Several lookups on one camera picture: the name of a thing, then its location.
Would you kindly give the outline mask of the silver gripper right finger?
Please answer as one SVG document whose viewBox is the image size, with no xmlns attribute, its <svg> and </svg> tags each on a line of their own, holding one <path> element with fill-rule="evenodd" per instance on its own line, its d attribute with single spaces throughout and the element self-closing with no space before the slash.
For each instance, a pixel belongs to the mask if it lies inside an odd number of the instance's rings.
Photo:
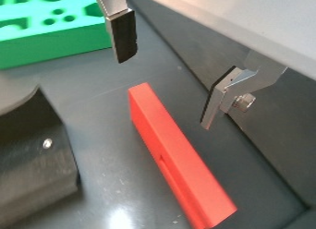
<svg viewBox="0 0 316 229">
<path fill-rule="evenodd" d="M 287 69 L 277 61 L 251 51 L 245 59 L 245 69 L 234 67 L 212 88 L 200 121 L 202 127 L 210 128 L 218 111 L 228 113 L 232 107 L 237 107 L 245 112 L 256 101 L 252 93 L 272 86 Z"/>
</svg>

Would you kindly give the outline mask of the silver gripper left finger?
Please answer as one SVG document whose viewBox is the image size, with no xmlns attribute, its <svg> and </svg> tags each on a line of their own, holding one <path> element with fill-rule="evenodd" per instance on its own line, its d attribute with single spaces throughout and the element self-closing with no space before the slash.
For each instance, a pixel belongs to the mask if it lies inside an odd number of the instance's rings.
<svg viewBox="0 0 316 229">
<path fill-rule="evenodd" d="M 135 15 L 126 0 L 97 0 L 119 63 L 137 54 Z"/>
</svg>

